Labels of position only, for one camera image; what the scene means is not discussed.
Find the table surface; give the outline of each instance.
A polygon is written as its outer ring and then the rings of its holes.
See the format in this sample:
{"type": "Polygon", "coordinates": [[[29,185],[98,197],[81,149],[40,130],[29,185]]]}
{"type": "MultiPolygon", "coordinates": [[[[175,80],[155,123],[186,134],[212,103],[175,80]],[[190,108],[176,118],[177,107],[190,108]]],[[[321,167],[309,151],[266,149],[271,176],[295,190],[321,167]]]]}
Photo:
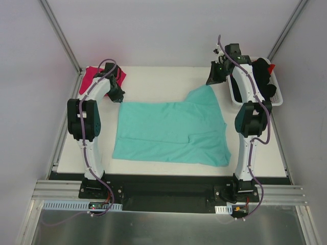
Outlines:
{"type": "MultiPolygon", "coordinates": [[[[207,67],[122,67],[127,74],[122,89],[125,102],[177,102],[183,101],[193,89],[205,84],[210,68],[207,67]]],[[[219,102],[225,122],[226,138],[231,153],[229,166],[213,167],[203,164],[129,161],[112,158],[118,124],[119,104],[106,96],[98,105],[101,118],[99,148],[102,164],[107,174],[147,174],[178,176],[231,176],[236,169],[239,152],[239,136],[234,128],[239,108],[231,102],[228,83],[211,85],[219,102]]],[[[271,127],[268,145],[258,144],[254,174],[260,177],[285,177],[284,165],[271,127]]],[[[267,132],[261,136],[266,139],[267,132]]],[[[84,173],[82,154],[67,133],[59,160],[58,173],[84,173]]]]}

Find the white wall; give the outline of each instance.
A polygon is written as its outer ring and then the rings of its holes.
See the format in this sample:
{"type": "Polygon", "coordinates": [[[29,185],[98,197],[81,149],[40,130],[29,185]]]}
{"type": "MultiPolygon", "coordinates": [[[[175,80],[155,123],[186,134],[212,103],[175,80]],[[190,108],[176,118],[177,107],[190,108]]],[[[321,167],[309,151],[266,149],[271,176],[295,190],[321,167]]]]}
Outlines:
{"type": "Polygon", "coordinates": [[[48,170],[75,70],[36,0],[0,8],[0,244],[13,244],[48,170]]]}
{"type": "Polygon", "coordinates": [[[284,104],[273,109],[295,184],[327,244],[327,2],[312,0],[273,60],[284,104]]]}
{"type": "Polygon", "coordinates": [[[210,66],[218,34],[267,56],[299,0],[49,0],[81,66],[210,66]]]}

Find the plastic basket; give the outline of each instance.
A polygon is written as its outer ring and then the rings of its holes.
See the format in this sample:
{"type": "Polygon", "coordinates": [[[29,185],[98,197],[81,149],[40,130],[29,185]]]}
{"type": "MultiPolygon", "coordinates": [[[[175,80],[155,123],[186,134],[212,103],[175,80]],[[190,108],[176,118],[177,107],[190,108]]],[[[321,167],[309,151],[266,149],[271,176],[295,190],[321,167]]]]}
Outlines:
{"type": "MultiPolygon", "coordinates": [[[[250,57],[250,58],[251,58],[251,61],[255,61],[259,57],[250,57]]],[[[268,60],[266,58],[263,58],[263,59],[265,59],[268,64],[271,64],[270,63],[270,60],[268,60]]],[[[231,86],[230,76],[227,77],[227,81],[228,81],[228,85],[229,85],[229,91],[230,91],[232,103],[234,105],[236,105],[236,106],[241,107],[243,105],[243,103],[237,102],[235,100],[235,98],[234,98],[233,89],[232,89],[232,86],[231,86]]],[[[272,106],[280,106],[283,103],[283,97],[282,97],[281,90],[279,88],[279,85],[278,85],[278,82],[277,82],[277,79],[276,79],[276,76],[275,76],[275,72],[274,71],[272,71],[272,73],[271,73],[269,84],[273,84],[277,88],[275,95],[272,98],[270,98],[271,104],[272,104],[272,106]]]]}

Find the folded cloth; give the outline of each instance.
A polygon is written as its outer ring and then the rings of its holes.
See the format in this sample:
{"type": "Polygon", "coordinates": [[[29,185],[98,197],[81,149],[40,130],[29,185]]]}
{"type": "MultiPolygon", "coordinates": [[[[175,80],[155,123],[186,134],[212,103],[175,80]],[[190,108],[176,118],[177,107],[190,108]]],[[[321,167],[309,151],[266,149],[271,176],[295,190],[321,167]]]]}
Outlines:
{"type": "Polygon", "coordinates": [[[226,123],[210,86],[183,102],[120,105],[113,158],[227,166],[226,123]]]}
{"type": "MultiPolygon", "coordinates": [[[[275,85],[269,84],[271,73],[274,68],[274,64],[268,64],[267,61],[265,61],[263,58],[258,58],[256,61],[252,62],[252,71],[256,85],[258,86],[261,95],[266,101],[271,101],[270,98],[275,95],[277,90],[275,85]]],[[[242,102],[239,86],[237,85],[237,82],[232,75],[230,75],[230,80],[234,99],[237,102],[242,102]]]]}
{"type": "MultiPolygon", "coordinates": [[[[89,86],[92,84],[93,77],[97,73],[97,71],[98,71],[98,68],[96,68],[96,67],[89,66],[86,68],[85,75],[83,77],[82,84],[81,84],[80,91],[79,91],[80,94],[83,94],[89,88],[89,86]]],[[[125,77],[126,77],[126,74],[119,67],[116,79],[117,79],[117,83],[120,87],[122,86],[122,83],[123,83],[123,80],[125,79],[125,77]]]]}

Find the pink cloth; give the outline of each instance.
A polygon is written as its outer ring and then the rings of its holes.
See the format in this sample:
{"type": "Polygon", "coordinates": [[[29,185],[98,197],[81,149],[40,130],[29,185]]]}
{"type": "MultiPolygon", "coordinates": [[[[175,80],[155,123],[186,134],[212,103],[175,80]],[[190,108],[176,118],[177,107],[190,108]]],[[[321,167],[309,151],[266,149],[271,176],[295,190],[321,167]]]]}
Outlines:
{"type": "MultiPolygon", "coordinates": [[[[89,86],[92,84],[93,77],[97,73],[97,70],[98,70],[98,68],[92,67],[92,66],[89,66],[86,69],[85,76],[83,77],[83,81],[82,81],[80,91],[79,91],[80,94],[83,94],[89,88],[89,86]]],[[[117,83],[121,87],[122,83],[123,83],[123,80],[126,77],[126,74],[120,68],[118,68],[118,75],[117,76],[119,78],[117,80],[117,83]]]]}

